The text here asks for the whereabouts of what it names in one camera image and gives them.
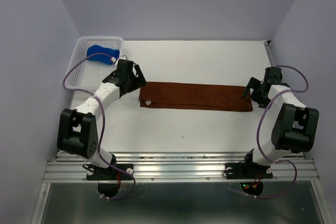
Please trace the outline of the brown towel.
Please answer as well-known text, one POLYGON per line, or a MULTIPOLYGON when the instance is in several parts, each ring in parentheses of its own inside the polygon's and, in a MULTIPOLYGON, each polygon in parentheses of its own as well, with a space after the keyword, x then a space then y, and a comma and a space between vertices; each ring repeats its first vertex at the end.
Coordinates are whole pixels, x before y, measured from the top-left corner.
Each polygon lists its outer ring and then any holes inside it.
POLYGON ((250 95, 245 87, 214 84, 149 82, 140 89, 143 108, 251 112, 250 95))

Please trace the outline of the blue towel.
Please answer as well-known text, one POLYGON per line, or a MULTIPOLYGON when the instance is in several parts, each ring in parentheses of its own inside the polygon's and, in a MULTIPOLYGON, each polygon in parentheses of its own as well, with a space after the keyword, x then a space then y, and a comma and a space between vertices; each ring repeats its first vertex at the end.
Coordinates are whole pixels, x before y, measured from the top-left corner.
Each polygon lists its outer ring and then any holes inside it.
POLYGON ((114 65, 119 59, 120 50, 93 45, 87 50, 89 61, 100 62, 106 65, 114 65))

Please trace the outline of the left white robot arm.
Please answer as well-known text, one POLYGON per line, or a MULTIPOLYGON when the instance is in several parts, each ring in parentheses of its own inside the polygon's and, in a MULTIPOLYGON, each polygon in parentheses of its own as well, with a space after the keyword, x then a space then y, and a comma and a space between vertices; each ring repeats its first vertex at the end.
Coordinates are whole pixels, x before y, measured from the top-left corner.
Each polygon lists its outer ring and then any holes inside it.
POLYGON ((106 76, 95 92, 85 90, 89 98, 74 109, 60 114, 57 148, 82 157, 91 164, 87 168, 100 179, 110 180, 121 174, 132 178, 127 170, 117 167, 115 155, 101 147, 104 130, 97 130, 97 120, 105 119, 105 109, 122 96, 146 86, 146 79, 138 64, 120 59, 115 71, 106 76))

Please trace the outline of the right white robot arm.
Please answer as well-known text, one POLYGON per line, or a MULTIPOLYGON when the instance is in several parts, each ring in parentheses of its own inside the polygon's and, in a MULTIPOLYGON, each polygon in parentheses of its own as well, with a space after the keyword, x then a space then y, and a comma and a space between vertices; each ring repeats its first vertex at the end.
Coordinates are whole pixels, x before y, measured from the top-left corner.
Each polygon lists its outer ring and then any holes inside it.
POLYGON ((265 178, 271 175, 271 164, 284 156, 294 153, 309 152, 316 136, 319 111, 300 102, 296 91, 282 81, 282 67, 265 69, 263 80, 250 78, 242 98, 250 98, 264 109, 262 118, 275 108, 277 111, 270 139, 261 144, 256 136, 257 148, 245 155, 244 161, 238 163, 238 170, 246 177, 258 175, 265 178))

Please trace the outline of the white plastic basket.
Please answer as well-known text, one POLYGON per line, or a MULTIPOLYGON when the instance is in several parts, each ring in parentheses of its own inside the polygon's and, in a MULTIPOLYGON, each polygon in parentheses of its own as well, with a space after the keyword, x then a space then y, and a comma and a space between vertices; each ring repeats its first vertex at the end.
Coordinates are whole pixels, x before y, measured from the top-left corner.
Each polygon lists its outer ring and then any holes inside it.
POLYGON ((123 55, 124 40, 121 37, 115 36, 83 36, 80 37, 75 44, 75 47, 70 56, 66 75, 68 76, 65 85, 71 89, 85 89, 94 92, 99 87, 102 80, 111 72, 116 70, 115 65, 108 65, 98 61, 86 60, 80 64, 71 73, 69 71, 76 66, 86 56, 90 55, 88 50, 91 46, 100 46, 119 50, 120 55, 123 55))

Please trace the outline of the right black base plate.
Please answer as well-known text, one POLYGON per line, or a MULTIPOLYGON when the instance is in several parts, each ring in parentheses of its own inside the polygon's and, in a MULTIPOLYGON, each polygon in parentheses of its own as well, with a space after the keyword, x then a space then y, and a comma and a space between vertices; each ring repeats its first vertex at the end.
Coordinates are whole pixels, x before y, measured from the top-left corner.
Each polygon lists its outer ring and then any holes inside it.
POLYGON ((272 179, 273 174, 267 173, 270 166, 258 164, 226 163, 223 174, 227 179, 272 179))

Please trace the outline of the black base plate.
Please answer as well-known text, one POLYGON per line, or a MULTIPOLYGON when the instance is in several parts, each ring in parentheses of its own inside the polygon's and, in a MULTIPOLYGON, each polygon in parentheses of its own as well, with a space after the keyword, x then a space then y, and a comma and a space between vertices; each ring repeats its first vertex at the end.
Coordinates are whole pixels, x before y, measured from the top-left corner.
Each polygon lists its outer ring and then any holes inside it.
POLYGON ((103 181, 103 180, 132 180, 130 175, 133 174, 134 165, 130 163, 117 164, 117 168, 123 170, 125 173, 121 173, 111 167, 101 168, 96 167, 92 164, 86 165, 85 170, 87 171, 86 180, 88 181, 103 181))
POLYGON ((273 174, 267 173, 270 166, 258 164, 226 163, 223 174, 227 179, 272 179, 273 174))

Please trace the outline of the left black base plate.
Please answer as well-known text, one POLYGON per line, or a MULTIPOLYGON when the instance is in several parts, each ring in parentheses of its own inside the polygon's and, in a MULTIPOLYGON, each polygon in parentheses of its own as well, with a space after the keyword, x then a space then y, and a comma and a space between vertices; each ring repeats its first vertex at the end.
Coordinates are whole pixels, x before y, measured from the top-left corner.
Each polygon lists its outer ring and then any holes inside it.
POLYGON ((103 180, 132 180, 130 175, 133 174, 134 165, 130 163, 117 164, 117 168, 123 170, 125 173, 121 173, 111 167, 101 168, 96 167, 92 164, 86 165, 85 170, 87 171, 86 180, 88 181, 103 181, 103 180))

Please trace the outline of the aluminium rail frame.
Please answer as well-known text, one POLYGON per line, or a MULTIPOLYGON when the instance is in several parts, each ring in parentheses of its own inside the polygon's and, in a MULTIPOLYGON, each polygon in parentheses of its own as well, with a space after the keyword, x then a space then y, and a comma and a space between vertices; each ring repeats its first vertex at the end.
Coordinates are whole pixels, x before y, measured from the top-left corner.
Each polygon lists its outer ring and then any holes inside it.
MULTIPOLYGON (((125 41, 123 54, 147 81, 245 86, 272 64, 266 41, 125 41)), ((134 164, 124 200, 100 199, 83 160, 48 162, 31 223, 335 223, 313 160, 287 156, 298 182, 287 194, 253 199, 222 174, 256 146, 262 109, 250 113, 141 108, 139 91, 106 110, 103 148, 134 164)))

